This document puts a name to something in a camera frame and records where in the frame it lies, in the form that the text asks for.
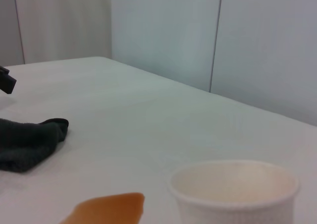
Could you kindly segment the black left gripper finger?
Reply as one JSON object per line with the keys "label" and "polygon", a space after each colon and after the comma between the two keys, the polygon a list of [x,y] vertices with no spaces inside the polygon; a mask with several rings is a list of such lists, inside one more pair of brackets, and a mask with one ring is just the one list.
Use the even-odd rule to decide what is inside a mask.
{"label": "black left gripper finger", "polygon": [[6,94],[12,94],[16,79],[9,75],[9,70],[0,66],[0,89]]}

